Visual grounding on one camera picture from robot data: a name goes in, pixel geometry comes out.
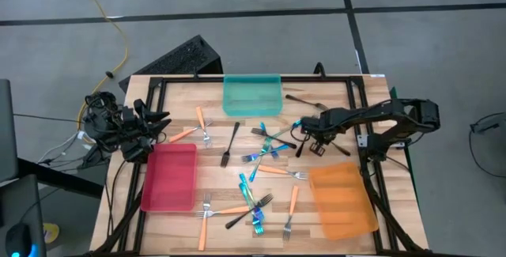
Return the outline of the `black desk beam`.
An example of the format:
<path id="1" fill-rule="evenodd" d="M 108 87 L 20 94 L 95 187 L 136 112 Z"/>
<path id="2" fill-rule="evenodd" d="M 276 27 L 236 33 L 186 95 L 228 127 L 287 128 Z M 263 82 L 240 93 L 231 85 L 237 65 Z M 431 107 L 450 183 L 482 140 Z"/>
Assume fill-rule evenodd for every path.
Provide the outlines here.
<path id="1" fill-rule="evenodd" d="M 51 168 L 46 168 L 39 164 L 18 158 L 17 176 L 19 178 L 27 175 L 35 175 L 37 180 L 45 185 L 57 187 L 65 191 L 89 196 L 92 198 L 101 198 L 103 186 L 80 177 L 72 176 L 63 172 L 58 172 Z"/>

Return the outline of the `grey monitor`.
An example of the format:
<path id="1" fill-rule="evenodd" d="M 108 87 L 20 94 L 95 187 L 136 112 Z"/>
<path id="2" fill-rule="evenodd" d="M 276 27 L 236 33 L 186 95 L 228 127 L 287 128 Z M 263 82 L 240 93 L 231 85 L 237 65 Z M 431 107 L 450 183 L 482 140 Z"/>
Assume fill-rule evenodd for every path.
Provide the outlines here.
<path id="1" fill-rule="evenodd" d="M 0 79 L 0 183 L 18 174 L 17 143 L 10 82 Z"/>

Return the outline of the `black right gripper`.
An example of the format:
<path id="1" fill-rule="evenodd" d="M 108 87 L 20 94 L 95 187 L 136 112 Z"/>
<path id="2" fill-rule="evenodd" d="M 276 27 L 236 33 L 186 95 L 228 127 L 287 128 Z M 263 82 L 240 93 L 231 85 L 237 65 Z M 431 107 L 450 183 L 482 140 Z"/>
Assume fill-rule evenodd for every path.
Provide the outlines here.
<path id="1" fill-rule="evenodd" d="M 344 134 L 348 130 L 347 120 L 348 110 L 346 108 L 332 108 L 321 112 L 319 118 L 303 117 L 299 119 L 300 132 L 315 139 L 315 142 L 310 146 L 310 151 L 321 157 L 325 153 L 323 146 L 335 140 L 337 134 Z"/>

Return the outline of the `dark grey floor device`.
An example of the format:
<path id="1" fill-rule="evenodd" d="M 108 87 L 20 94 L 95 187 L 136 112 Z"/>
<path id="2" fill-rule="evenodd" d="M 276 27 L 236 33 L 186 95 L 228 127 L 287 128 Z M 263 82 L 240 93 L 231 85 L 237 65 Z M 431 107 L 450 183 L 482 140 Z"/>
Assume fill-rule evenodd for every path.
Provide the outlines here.
<path id="1" fill-rule="evenodd" d="M 495 128 L 506 129 L 506 111 L 486 115 L 470 125 L 471 131 L 475 134 L 482 134 Z"/>

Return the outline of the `orange translucent plastic bin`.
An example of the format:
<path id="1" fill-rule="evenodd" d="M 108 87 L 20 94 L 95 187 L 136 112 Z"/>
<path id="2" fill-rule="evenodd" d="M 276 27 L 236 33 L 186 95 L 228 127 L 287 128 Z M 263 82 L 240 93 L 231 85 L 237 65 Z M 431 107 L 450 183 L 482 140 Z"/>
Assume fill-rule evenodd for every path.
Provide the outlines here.
<path id="1" fill-rule="evenodd" d="M 357 237 L 379 229 L 355 163 L 311 168 L 309 184 L 323 234 L 328 240 Z"/>

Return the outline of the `red translucent plastic bin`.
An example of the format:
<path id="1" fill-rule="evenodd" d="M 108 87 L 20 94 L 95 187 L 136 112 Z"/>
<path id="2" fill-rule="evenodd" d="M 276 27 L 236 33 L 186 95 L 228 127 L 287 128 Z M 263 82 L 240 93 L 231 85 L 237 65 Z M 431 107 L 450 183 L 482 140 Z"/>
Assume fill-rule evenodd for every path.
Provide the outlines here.
<path id="1" fill-rule="evenodd" d="M 194 207 L 197 169 L 195 144 L 158 144 L 149 155 L 141 210 L 189 212 Z"/>

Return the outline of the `black computer mouse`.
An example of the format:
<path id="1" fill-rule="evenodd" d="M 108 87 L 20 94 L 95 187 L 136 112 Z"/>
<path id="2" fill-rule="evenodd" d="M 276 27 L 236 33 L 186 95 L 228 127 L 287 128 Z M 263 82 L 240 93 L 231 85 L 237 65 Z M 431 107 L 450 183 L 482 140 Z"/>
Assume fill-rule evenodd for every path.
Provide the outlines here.
<path id="1" fill-rule="evenodd" d="M 17 223 L 6 233 L 7 257 L 29 257 L 32 252 L 32 239 L 28 225 Z"/>

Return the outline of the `dark desk pad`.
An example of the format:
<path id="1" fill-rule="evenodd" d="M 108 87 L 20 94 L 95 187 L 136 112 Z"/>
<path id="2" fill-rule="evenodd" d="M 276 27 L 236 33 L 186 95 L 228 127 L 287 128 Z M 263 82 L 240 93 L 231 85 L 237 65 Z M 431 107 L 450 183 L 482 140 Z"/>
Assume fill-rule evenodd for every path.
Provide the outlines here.
<path id="1" fill-rule="evenodd" d="M 0 257 L 6 252 L 6 234 L 19 221 L 29 227 L 36 251 L 30 257 L 47 257 L 37 179 L 28 175 L 0 187 Z"/>

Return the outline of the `yellow round sticker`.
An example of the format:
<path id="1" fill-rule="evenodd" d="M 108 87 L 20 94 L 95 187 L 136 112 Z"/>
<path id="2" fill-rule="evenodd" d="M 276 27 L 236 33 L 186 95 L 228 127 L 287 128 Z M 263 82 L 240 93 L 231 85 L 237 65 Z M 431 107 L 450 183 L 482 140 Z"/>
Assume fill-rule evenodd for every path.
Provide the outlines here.
<path id="1" fill-rule="evenodd" d="M 43 237 L 45 244 L 52 244 L 55 242 L 60 233 L 60 228 L 54 223 L 43 223 Z"/>

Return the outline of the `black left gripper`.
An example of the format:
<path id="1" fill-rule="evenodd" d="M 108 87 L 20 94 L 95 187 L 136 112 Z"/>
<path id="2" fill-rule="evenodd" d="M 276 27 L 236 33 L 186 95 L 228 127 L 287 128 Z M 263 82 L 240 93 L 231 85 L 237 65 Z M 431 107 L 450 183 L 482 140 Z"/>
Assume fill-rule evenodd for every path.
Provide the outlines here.
<path id="1" fill-rule="evenodd" d="M 125 161 L 143 161 L 153 151 L 153 133 L 160 133 L 172 120 L 165 119 L 169 112 L 153 112 L 141 99 L 134 101 L 134 108 L 123 109 L 120 149 Z"/>

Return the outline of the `teal translucent plastic bin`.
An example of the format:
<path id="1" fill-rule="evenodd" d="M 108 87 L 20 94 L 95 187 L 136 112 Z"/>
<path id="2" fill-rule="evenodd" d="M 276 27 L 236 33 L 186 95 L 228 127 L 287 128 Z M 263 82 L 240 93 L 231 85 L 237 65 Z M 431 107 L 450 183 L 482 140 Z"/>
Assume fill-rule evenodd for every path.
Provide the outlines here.
<path id="1" fill-rule="evenodd" d="M 283 108 L 281 75 L 225 75 L 222 107 L 228 116 L 277 116 Z"/>

